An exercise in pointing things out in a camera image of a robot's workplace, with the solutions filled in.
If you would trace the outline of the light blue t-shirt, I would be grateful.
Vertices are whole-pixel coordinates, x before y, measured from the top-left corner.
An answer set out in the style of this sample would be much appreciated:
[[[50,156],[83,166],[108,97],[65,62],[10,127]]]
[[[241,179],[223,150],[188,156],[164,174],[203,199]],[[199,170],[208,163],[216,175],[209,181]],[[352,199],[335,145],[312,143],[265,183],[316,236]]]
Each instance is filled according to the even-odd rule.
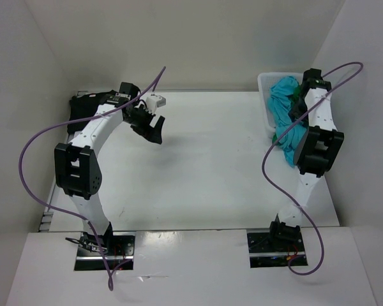
[[[299,83],[293,76],[285,76],[270,87],[269,93],[267,107],[273,115],[276,126],[272,138],[272,143],[274,143],[292,124],[289,112],[293,102],[297,101],[299,97]],[[277,143],[291,168],[295,167],[294,153],[305,132],[306,128],[299,123]]]

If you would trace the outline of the black t-shirt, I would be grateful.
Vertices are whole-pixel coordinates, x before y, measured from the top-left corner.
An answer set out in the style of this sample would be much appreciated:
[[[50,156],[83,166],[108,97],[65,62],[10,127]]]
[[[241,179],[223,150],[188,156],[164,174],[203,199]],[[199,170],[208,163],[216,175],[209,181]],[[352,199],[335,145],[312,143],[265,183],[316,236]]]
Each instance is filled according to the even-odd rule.
[[[112,95],[115,96],[117,94],[116,91],[109,91],[109,92],[97,92],[97,93],[89,93],[85,94],[83,96],[77,97],[73,96],[70,100],[70,121],[71,120],[78,120],[83,119],[86,117],[93,117],[98,109],[98,106],[100,105],[101,99],[105,95]],[[69,135],[74,135],[78,131],[82,131],[87,123],[89,121],[85,122],[78,122],[73,124],[67,125],[67,133]]]

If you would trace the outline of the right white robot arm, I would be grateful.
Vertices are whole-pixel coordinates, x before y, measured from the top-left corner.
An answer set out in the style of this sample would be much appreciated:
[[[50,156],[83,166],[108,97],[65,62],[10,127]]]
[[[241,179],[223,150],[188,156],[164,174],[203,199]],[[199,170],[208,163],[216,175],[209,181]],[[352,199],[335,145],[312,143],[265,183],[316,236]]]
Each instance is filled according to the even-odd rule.
[[[286,136],[295,127],[304,129],[293,157],[299,170],[299,183],[296,195],[288,195],[294,206],[281,210],[270,225],[267,243],[275,251],[294,244],[299,238],[302,218],[310,218],[304,209],[311,193],[331,169],[344,141],[344,134],[337,131],[332,118],[332,91],[331,83],[323,79],[321,70],[312,68],[303,73],[299,93],[289,111],[292,124],[283,131]]]

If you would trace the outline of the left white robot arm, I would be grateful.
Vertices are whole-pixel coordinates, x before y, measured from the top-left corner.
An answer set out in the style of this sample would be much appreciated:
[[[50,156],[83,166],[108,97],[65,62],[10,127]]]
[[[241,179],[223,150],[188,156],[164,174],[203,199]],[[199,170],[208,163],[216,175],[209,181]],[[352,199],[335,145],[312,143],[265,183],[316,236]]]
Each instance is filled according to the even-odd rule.
[[[156,109],[165,106],[166,99],[151,93],[138,98],[140,90],[123,82],[119,91],[88,93],[70,100],[72,139],[54,149],[56,184],[70,197],[79,215],[84,217],[83,237],[79,243],[91,245],[105,255],[114,248],[112,224],[102,209],[98,191],[102,174],[98,154],[110,134],[122,123],[151,143],[161,144],[165,118],[159,116],[151,125]]]

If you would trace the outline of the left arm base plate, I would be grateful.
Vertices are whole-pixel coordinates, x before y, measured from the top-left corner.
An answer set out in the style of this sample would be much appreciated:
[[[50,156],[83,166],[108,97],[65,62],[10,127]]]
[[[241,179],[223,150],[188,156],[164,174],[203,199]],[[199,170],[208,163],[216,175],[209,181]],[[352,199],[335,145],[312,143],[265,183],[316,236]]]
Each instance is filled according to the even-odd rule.
[[[77,255],[74,270],[78,272],[102,271],[105,265],[97,243],[86,241],[86,236],[81,235],[79,239],[66,238],[77,244]],[[110,270],[133,270],[135,253],[135,234],[118,233],[113,237],[112,246],[107,249],[103,247],[105,260]]]

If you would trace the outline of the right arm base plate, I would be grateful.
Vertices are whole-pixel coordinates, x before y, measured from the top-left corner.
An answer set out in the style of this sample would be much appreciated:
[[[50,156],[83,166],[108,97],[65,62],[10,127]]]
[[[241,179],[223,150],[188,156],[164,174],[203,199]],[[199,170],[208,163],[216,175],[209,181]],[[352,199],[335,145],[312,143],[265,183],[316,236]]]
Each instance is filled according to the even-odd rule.
[[[271,238],[264,230],[248,231],[248,253],[251,268],[286,267],[293,259],[292,266],[307,266],[302,236],[295,242]]]

